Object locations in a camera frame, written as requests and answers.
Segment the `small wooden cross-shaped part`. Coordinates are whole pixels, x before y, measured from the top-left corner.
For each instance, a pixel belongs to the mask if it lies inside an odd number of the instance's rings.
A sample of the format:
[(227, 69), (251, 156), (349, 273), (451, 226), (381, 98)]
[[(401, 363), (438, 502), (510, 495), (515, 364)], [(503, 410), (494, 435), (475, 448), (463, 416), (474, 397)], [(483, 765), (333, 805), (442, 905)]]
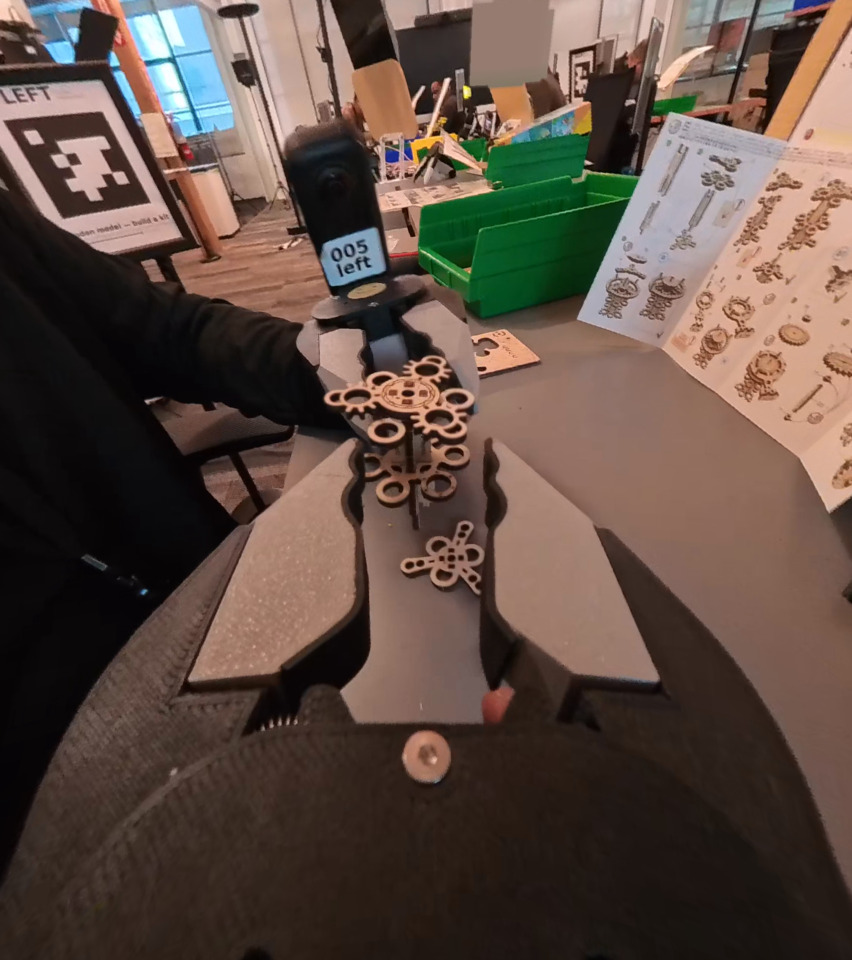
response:
[(424, 555), (404, 558), (400, 571), (408, 578), (427, 575), (432, 585), (442, 592), (463, 584), (472, 594), (480, 596), (484, 549), (472, 541), (474, 531), (473, 522), (457, 522), (452, 535), (431, 537)]

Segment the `black white marker sign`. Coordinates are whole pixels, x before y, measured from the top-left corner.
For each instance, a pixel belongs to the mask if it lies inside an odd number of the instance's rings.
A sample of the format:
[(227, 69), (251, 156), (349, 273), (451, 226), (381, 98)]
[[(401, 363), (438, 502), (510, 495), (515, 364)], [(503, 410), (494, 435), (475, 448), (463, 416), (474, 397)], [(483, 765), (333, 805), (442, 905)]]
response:
[(198, 246), (107, 61), (0, 66), (0, 178), (104, 254)]

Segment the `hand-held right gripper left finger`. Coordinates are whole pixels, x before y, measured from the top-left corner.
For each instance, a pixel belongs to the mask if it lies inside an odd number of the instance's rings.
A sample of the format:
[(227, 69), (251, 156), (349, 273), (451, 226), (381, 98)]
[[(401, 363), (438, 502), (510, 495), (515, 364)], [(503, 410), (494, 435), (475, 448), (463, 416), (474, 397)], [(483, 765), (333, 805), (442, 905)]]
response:
[(363, 455), (348, 439), (253, 523), (196, 655), (193, 690), (338, 690), (371, 646)]

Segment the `white printed cardboard board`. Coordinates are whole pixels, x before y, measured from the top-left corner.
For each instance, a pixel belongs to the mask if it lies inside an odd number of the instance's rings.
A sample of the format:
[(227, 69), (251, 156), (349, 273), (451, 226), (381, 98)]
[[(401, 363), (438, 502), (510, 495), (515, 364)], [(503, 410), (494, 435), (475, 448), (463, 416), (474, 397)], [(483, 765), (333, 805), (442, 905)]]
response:
[(833, 3), (818, 26), (766, 136), (852, 151), (852, 1)]

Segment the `tan cardboard panel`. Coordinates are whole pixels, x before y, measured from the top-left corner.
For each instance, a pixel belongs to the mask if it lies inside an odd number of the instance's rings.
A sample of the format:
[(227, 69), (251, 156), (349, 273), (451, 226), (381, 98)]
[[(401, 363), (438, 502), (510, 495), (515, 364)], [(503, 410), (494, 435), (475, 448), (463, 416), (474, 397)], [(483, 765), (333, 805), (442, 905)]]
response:
[(395, 58), (354, 70), (352, 83), (371, 138), (418, 138), (418, 123), (405, 72)]

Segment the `colourful printed box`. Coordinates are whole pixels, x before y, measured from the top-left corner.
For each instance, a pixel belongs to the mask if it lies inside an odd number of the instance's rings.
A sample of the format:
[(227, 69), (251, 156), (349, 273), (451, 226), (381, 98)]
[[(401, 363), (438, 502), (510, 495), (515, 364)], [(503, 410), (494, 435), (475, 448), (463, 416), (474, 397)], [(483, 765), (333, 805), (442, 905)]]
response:
[(578, 101), (544, 114), (528, 125), (517, 127), (501, 138), (501, 143), (517, 145), (569, 136), (587, 137), (591, 131), (592, 104), (590, 101)]

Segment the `small distant marker sign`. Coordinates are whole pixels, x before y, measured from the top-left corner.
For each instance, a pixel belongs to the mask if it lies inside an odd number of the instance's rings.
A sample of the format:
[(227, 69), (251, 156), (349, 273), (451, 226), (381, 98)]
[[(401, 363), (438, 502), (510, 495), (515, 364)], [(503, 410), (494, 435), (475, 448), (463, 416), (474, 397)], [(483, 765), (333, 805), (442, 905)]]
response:
[(599, 69), (599, 43), (572, 49), (568, 54), (568, 97), (570, 102), (585, 98), (589, 79)]

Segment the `person's left forearm black sleeve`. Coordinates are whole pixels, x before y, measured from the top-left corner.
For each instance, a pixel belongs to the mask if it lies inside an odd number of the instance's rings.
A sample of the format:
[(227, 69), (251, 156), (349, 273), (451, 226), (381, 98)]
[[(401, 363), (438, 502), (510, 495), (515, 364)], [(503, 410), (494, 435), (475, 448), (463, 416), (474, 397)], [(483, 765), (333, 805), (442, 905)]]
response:
[(220, 403), (282, 426), (343, 431), (302, 324), (146, 283), (115, 309), (110, 342), (148, 393)]

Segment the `black computer monitor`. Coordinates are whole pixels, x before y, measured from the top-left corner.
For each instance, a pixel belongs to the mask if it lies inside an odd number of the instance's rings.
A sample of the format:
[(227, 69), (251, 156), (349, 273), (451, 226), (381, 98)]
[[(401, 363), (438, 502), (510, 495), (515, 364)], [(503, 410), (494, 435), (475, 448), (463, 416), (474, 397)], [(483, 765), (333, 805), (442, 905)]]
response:
[(593, 74), (585, 100), (592, 129), (586, 160), (591, 172), (623, 174), (631, 169), (638, 136), (632, 131), (648, 40), (614, 61), (607, 74)]

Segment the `black office chair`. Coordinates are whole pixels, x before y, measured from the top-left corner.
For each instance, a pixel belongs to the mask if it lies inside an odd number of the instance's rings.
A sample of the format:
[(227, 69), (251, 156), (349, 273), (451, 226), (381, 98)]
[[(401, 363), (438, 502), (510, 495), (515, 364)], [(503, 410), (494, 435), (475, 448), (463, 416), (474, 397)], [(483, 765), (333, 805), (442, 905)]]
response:
[(179, 452), (194, 467), (226, 459), (238, 474), (247, 496), (231, 511), (233, 519), (250, 523), (280, 496), (263, 493), (257, 486), (242, 454), (274, 448), (292, 440), (293, 426), (276, 424), (266, 417), (247, 416), (231, 407), (207, 404), (197, 409), (172, 410), (167, 398), (153, 398), (147, 406), (167, 431)]

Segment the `large green plastic bin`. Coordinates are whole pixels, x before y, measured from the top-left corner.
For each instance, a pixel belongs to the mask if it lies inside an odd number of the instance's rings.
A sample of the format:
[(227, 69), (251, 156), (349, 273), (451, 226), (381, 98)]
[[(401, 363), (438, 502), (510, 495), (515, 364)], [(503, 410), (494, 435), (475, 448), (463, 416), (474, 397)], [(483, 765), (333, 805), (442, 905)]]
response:
[(425, 206), (419, 265), (482, 319), (585, 294), (638, 181), (561, 176)]

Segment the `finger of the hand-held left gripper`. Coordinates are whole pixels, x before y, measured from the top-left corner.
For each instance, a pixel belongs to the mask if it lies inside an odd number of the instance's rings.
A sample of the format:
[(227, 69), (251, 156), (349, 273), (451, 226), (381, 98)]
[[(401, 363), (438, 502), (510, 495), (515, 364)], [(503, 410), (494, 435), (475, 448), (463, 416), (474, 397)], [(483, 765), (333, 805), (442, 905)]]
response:
[(366, 350), (364, 331), (360, 328), (317, 326), (317, 375), (325, 393), (342, 392), (366, 385), (367, 372), (362, 360)]
[(448, 382), (473, 395), (469, 415), (477, 414), (480, 375), (468, 324), (439, 300), (412, 298), (400, 302), (398, 334), (406, 351), (400, 371), (405, 373), (411, 364), (429, 356), (445, 360), (451, 371)]

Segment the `small green plastic bin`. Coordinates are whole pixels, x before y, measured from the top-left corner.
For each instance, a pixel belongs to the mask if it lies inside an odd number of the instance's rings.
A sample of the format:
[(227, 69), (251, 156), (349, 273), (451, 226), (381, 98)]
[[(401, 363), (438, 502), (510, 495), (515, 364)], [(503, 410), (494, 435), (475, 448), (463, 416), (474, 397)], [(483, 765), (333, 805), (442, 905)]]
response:
[(569, 134), (490, 149), (484, 177), (494, 188), (527, 186), (557, 178), (579, 180), (586, 167), (588, 134)]

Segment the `wooden gear model assembly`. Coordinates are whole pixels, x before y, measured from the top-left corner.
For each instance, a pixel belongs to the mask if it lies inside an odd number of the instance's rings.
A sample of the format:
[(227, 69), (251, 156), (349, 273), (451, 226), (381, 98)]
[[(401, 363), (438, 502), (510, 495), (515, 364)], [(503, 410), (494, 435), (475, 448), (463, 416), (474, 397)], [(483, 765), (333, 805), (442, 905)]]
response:
[(414, 530), (426, 505), (456, 493), (456, 474), (471, 461), (466, 439), (475, 401), (436, 354), (408, 361), (399, 373), (373, 372), (324, 397), (363, 438), (364, 478), (373, 482), (378, 502), (408, 509)]

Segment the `folded paper instruction sheet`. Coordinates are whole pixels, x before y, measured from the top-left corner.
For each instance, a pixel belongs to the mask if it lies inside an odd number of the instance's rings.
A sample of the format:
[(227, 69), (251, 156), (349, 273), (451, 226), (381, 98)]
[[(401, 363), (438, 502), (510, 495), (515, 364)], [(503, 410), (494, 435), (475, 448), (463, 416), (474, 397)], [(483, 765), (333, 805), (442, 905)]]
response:
[(852, 498), (852, 150), (671, 113), (577, 318), (667, 355)]

